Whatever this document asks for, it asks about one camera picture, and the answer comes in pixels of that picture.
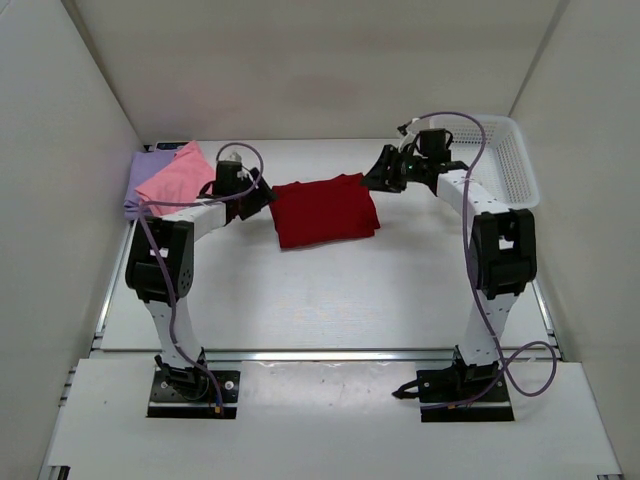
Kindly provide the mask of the red t shirt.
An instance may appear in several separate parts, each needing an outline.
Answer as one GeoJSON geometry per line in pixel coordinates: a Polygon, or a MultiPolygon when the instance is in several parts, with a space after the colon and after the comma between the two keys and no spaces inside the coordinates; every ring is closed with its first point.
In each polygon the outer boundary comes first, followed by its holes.
{"type": "Polygon", "coordinates": [[[270,204],[283,250],[369,238],[380,228],[364,175],[341,174],[328,180],[275,186],[270,204]]]}

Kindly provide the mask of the pink t shirt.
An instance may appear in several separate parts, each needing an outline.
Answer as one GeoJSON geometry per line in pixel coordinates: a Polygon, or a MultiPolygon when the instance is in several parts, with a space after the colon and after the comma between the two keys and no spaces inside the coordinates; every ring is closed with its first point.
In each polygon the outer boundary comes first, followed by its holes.
{"type": "Polygon", "coordinates": [[[215,179],[215,170],[197,141],[190,141],[171,152],[169,160],[167,166],[135,189],[142,201],[192,203],[201,188],[215,179]]]}

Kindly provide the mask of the purple t shirt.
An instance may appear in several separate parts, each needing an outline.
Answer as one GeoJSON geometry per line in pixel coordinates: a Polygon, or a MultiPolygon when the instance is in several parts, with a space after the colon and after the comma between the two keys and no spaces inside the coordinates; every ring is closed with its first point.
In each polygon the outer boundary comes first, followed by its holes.
{"type": "Polygon", "coordinates": [[[168,166],[175,155],[175,150],[154,150],[151,152],[136,152],[133,156],[129,182],[124,198],[124,217],[132,221],[136,217],[140,197],[136,189],[168,166]]]}

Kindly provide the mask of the white plastic laundry basket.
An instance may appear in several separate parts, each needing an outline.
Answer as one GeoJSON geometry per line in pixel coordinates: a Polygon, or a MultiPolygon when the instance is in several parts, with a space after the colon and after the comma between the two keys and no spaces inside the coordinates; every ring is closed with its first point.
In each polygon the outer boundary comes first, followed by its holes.
{"type": "Polygon", "coordinates": [[[452,133],[452,158],[469,165],[482,157],[472,178],[512,208],[536,207],[540,201],[535,175],[517,123],[509,117],[477,115],[474,121],[455,115],[429,120],[432,128],[452,133]]]}

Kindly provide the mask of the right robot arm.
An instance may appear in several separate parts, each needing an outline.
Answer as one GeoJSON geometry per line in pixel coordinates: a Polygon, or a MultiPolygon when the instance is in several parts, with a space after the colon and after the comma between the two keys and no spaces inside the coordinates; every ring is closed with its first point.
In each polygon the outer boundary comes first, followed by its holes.
{"type": "Polygon", "coordinates": [[[462,342],[456,347],[463,366],[449,375],[449,387],[470,400],[486,384],[480,369],[496,368],[506,320],[516,300],[537,274],[535,220],[531,210],[501,202],[454,161],[452,134],[428,129],[387,144],[361,184],[371,191],[401,193],[418,183],[461,216],[465,263],[475,296],[462,342]]]}

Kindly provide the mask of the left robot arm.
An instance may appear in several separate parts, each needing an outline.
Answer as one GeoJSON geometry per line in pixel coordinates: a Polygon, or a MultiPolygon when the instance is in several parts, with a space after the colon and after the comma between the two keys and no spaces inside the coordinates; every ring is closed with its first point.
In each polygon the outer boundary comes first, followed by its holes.
{"type": "Polygon", "coordinates": [[[192,201],[146,201],[139,208],[125,281],[150,313],[161,345],[158,368],[177,374],[175,388],[188,400],[210,386],[206,355],[196,339],[187,296],[202,237],[246,220],[276,200],[264,179],[264,160],[247,169],[237,154],[216,158],[216,174],[192,201]]]}

